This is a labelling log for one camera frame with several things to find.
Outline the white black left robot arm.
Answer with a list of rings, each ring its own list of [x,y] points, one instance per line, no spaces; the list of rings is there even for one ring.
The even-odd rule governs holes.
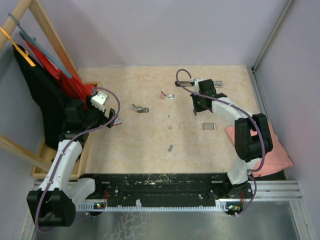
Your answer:
[[[118,111],[110,109],[105,116],[108,95],[102,91],[88,95],[86,103],[72,100],[66,107],[58,149],[50,170],[38,190],[27,195],[27,204],[35,227],[47,232],[52,227],[69,227],[76,218],[77,207],[89,195],[101,197],[104,186],[93,178],[79,179],[68,188],[71,173],[81,156],[90,132],[103,127],[111,128]]]

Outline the teal clothes hanger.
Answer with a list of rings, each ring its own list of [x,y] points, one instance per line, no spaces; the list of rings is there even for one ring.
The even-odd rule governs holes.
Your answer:
[[[50,53],[48,53],[34,37],[29,36],[26,31],[21,27],[20,22],[12,13],[8,15],[17,23],[20,29],[20,36],[29,44],[29,47],[34,52],[41,64],[58,79],[59,76],[64,75],[66,78],[71,79],[73,75],[64,67],[62,63],[56,60]]]

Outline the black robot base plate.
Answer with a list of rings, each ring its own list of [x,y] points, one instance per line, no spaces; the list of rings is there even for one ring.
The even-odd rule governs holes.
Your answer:
[[[96,187],[88,200],[101,200],[109,207],[214,207],[220,199],[249,199],[248,181],[232,185],[225,173],[86,173]]]

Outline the pink folded cloth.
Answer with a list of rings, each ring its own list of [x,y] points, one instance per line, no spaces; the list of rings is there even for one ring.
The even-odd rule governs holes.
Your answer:
[[[279,142],[274,132],[274,129],[269,121],[268,127],[272,139],[273,149],[270,152],[266,153],[262,168],[257,172],[252,172],[254,178],[272,175],[282,171],[283,169],[293,166],[292,161],[290,160],[284,147]],[[231,143],[235,145],[235,128],[233,126],[229,126],[225,128],[225,132],[228,138],[230,139]],[[234,169],[238,167],[238,163],[240,162],[246,163],[245,161],[239,158],[238,154],[236,154],[235,163],[227,173],[228,177],[233,178],[233,176],[231,176],[229,172],[234,173]],[[254,165],[254,167],[250,167],[250,169],[257,169],[260,166],[261,162],[262,160],[260,159],[259,162],[257,162]]]

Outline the red hanging garment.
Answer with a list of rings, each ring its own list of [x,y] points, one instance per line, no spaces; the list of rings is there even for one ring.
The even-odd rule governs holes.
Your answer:
[[[49,59],[28,40],[25,40],[28,47],[33,51],[39,62],[42,64],[58,83],[60,90],[72,99],[81,99],[86,103],[87,96],[91,95],[93,88],[92,84],[84,84],[78,76],[72,75],[68,78],[60,68],[56,68]]]

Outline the black hanging garment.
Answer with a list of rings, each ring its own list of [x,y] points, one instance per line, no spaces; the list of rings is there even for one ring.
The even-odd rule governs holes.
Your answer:
[[[35,67],[31,67],[14,47],[13,52],[31,97],[40,107],[45,144],[57,150],[66,120],[66,105],[71,98],[60,90],[55,79],[35,59],[31,58],[35,63]]]

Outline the yellow clothes hanger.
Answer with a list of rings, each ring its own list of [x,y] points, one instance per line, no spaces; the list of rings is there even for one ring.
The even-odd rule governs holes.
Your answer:
[[[22,50],[15,42],[14,40],[11,38],[11,36],[1,27],[0,28],[1,32],[6,36],[6,38],[11,42],[11,44],[13,45],[13,47],[17,50],[17,52],[27,61],[27,63],[31,66],[31,67],[35,67],[36,64],[31,60],[31,58],[29,57],[29,53],[25,50]]]

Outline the red white staple box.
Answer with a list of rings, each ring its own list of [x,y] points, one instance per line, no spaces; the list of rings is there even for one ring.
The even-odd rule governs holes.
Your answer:
[[[203,130],[216,130],[217,126],[215,123],[203,123],[202,124]]]
[[[121,120],[120,117],[117,117],[117,118],[115,119],[115,121],[113,122],[113,125],[114,125],[114,126],[121,125],[121,124],[122,124],[122,120]]]

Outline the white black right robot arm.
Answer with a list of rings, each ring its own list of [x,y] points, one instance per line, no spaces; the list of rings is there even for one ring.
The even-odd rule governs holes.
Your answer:
[[[234,127],[234,147],[237,154],[233,167],[227,172],[229,182],[223,185],[223,192],[235,198],[241,192],[241,185],[248,180],[248,170],[273,150],[273,141],[267,117],[242,110],[227,95],[217,93],[214,81],[196,78],[192,81],[196,94],[192,94],[195,113],[209,110]]]

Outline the large black chrome stapler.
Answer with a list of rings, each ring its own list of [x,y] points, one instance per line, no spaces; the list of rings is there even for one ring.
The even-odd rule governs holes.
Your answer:
[[[180,81],[180,84],[184,87],[189,87],[189,86],[194,86],[195,85],[195,82],[191,82],[191,81]],[[213,85],[215,88],[222,88],[224,85],[223,85],[223,82],[222,81],[213,81]],[[179,87],[180,85],[178,84],[177,81],[175,81],[175,86],[176,87]]]

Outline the aluminium rail frame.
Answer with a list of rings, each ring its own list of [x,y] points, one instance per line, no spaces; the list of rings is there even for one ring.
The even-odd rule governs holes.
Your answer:
[[[21,240],[313,240],[298,183],[249,181],[216,198],[213,181],[120,184],[78,207],[78,221],[47,233],[24,218]]]

